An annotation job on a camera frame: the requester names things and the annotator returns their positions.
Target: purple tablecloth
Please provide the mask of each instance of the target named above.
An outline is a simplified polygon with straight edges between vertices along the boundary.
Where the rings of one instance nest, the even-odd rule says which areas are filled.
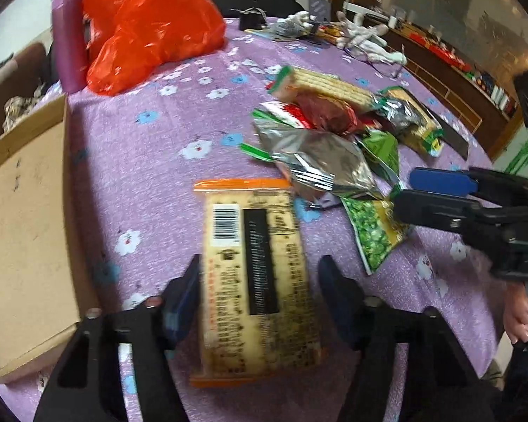
[[[83,90],[70,97],[71,156],[77,224],[105,308],[115,311],[158,293],[201,252],[201,200],[193,184],[208,178],[280,177],[235,146],[255,141],[251,112],[270,101],[265,85],[280,66],[292,64],[340,75],[369,90],[400,84],[443,115],[470,142],[464,162],[445,147],[434,168],[490,167],[466,129],[408,72],[381,77],[334,46],[273,43],[237,30],[227,20],[227,44],[219,52],[166,64],[139,87],[114,98]],[[52,87],[48,99],[59,94]],[[427,166],[400,145],[403,180]],[[454,329],[479,374],[496,351],[494,318],[501,315],[502,286],[490,279],[488,261],[454,234],[418,227],[366,276],[342,207],[321,213],[299,210],[301,234],[327,348],[317,368],[230,389],[193,389],[188,376],[199,366],[197,327],[170,360],[173,376],[193,422],[270,420],[335,421],[357,356],[339,340],[321,300],[316,265],[335,257],[345,275],[367,293],[410,311],[437,307]],[[122,383],[130,421],[141,419],[128,349],[120,350]],[[386,420],[400,407],[406,355],[398,351]],[[32,420],[51,369],[9,385],[0,395],[22,422]]]

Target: thermos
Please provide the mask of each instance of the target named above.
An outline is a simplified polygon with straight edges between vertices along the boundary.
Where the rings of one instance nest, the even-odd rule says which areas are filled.
[[[82,0],[52,0],[54,58],[63,91],[86,87],[88,54],[84,41]]]

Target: black label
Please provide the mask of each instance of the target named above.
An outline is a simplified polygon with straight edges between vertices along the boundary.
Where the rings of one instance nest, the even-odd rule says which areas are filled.
[[[265,209],[243,209],[250,315],[279,312]]]

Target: barcode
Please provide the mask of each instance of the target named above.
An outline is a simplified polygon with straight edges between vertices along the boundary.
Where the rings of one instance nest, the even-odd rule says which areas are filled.
[[[214,248],[240,246],[238,205],[213,205],[213,235]]]

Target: open brown box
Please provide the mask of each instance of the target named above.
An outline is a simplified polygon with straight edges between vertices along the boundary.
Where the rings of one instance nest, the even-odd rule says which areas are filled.
[[[0,384],[54,364],[99,306],[74,223],[66,97],[0,137]]]

